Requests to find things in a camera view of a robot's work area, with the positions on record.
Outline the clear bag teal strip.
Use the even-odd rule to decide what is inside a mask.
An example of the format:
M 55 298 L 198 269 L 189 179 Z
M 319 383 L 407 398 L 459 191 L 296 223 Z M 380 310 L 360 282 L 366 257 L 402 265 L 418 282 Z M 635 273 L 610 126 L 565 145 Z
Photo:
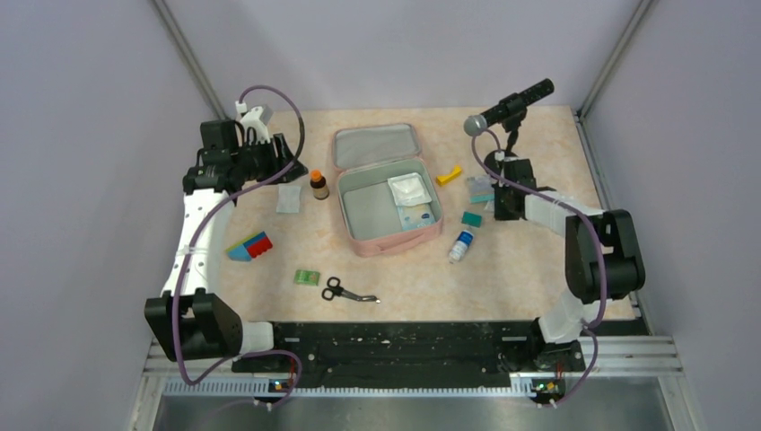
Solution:
M 468 201 L 470 204 L 486 203 L 494 200 L 492 178 L 488 175 L 467 177 L 466 184 L 468 186 Z

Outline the white blue dropper bottle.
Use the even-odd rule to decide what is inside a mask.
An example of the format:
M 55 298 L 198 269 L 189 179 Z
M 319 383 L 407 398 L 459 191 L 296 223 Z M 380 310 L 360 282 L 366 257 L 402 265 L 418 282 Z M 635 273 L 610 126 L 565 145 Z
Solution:
M 462 261 L 475 237 L 475 227 L 466 225 L 460 230 L 448 253 L 450 263 Z

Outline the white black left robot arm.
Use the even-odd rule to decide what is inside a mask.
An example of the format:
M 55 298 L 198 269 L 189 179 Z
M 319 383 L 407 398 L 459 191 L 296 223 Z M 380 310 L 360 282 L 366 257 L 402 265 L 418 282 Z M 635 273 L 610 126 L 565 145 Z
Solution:
M 182 178 L 183 225 L 161 293 L 144 316 L 170 361 L 236 356 L 244 344 L 241 317 L 217 294 L 223 239 L 249 181 L 289 182 L 307 173 L 281 134 L 264 120 L 201 124 L 202 147 Z

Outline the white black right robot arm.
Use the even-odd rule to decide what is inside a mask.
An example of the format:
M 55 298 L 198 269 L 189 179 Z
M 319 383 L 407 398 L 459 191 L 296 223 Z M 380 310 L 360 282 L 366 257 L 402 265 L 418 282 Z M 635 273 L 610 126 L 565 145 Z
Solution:
M 485 166 L 494 189 L 495 219 L 526 220 L 564 240 L 566 290 L 549 312 L 530 324 L 523 344 L 501 361 L 511 371 L 570 365 L 580 351 L 579 336 L 601 323 L 608 303 L 643 287 L 645 268 L 633 218 L 623 209 L 590 207 L 538 187 L 526 158 L 496 150 L 486 157 Z

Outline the white gauze packet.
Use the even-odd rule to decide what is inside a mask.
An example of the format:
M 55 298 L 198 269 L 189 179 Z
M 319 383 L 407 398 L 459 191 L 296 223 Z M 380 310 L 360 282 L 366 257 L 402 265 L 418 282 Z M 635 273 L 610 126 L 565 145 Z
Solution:
M 418 172 L 389 178 L 387 183 L 398 207 L 414 207 L 433 200 L 423 177 Z

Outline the white sachet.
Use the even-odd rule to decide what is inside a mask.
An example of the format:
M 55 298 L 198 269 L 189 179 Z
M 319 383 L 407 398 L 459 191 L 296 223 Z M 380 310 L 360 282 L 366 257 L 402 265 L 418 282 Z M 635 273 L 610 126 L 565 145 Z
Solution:
M 276 212 L 278 214 L 299 214 L 301 210 L 302 187 L 298 185 L 280 184 Z

